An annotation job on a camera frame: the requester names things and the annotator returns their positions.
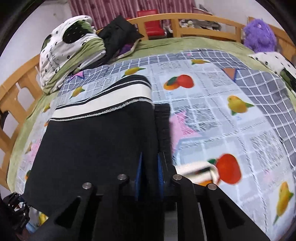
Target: fluffy purple toy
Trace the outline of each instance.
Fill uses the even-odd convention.
[[[244,27],[246,38],[244,46],[257,52],[273,52],[276,48],[276,37],[271,28],[261,19],[254,19]]]

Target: star print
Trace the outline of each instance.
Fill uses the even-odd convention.
[[[69,83],[71,79],[73,79],[75,76],[80,77],[81,79],[84,79],[83,71],[80,71],[79,73],[72,75],[70,79],[67,81],[67,83]]]
[[[191,137],[202,137],[197,131],[185,125],[186,111],[179,112],[170,117],[172,150],[174,151],[181,139]]]

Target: striped curtain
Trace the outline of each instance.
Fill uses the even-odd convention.
[[[158,13],[192,12],[194,0],[68,0],[73,16],[88,15],[101,29],[118,15],[136,18],[137,11],[157,9]]]

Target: silver bolt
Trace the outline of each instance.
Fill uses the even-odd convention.
[[[117,179],[118,180],[125,180],[125,179],[127,179],[128,177],[127,177],[127,175],[125,175],[125,174],[119,174],[118,176],[117,176]]]
[[[82,187],[84,188],[84,189],[90,189],[91,188],[91,183],[84,183],[83,185],[82,185]]]
[[[173,179],[175,179],[176,181],[179,181],[182,179],[182,176],[180,174],[175,174],[173,175]]]
[[[210,183],[207,187],[210,190],[216,190],[217,189],[217,186],[214,183]]]

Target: purple stuffed animal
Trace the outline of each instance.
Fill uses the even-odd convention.
[[[276,48],[276,37],[271,28],[261,19],[254,19],[244,27],[246,38],[244,46],[257,52],[273,52]]]

